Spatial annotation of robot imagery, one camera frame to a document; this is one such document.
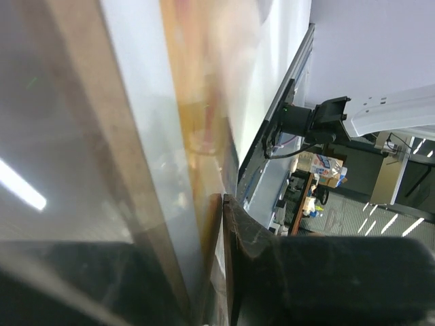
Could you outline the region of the orange flower photo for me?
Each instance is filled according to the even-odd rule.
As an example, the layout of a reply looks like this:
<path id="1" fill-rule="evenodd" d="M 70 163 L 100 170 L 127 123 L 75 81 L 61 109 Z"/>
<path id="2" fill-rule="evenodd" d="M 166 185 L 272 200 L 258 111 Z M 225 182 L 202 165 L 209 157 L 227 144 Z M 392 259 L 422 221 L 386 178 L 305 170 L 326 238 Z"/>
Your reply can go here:
<path id="1" fill-rule="evenodd" d="M 206 278 L 220 228 L 221 195 L 237 188 L 228 95 L 235 49 L 232 4 L 159 3 Z"/>

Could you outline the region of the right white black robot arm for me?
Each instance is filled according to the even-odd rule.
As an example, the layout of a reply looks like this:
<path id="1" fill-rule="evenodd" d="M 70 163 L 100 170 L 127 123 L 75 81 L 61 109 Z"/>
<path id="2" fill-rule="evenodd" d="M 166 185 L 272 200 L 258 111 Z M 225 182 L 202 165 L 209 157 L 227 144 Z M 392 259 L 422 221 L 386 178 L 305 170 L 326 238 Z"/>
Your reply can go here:
<path id="1" fill-rule="evenodd" d="M 268 125 L 262 147 L 269 160 L 289 158 L 311 148 L 336 141 L 349 141 L 367 134 L 397 131 L 434 140 L 434 85 L 393 94 L 326 100 L 314 109 L 281 101 Z M 274 155 L 279 134 L 300 136 L 308 145 L 298 151 Z"/>

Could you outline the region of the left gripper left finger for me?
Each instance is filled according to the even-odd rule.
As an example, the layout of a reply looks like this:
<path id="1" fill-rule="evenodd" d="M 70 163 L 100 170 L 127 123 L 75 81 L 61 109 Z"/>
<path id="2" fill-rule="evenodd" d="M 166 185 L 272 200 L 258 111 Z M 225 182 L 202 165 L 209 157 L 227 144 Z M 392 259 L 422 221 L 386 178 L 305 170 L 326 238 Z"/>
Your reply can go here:
<path id="1" fill-rule="evenodd" d="M 2 325 L 221 325 L 211 262 L 181 273 L 190 207 L 125 196 L 108 213 L 1 205 Z"/>

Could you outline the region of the clear glass pane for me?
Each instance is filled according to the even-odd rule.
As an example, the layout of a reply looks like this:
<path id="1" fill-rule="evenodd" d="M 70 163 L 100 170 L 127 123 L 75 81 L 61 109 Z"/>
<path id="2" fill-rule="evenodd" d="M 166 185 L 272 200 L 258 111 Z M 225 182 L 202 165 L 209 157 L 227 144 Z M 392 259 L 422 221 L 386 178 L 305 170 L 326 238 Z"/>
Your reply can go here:
<path id="1" fill-rule="evenodd" d="M 1 2 L 1 205 L 89 214 L 161 200 L 163 40 L 157 1 Z"/>

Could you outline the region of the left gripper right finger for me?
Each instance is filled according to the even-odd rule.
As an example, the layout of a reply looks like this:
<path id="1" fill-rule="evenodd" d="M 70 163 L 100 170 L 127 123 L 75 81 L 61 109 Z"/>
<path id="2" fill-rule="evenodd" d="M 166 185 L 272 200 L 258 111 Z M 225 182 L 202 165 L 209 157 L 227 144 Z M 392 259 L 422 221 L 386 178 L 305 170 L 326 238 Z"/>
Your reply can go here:
<path id="1" fill-rule="evenodd" d="M 412 238 L 276 236 L 223 199 L 231 325 L 433 325 L 434 255 Z"/>

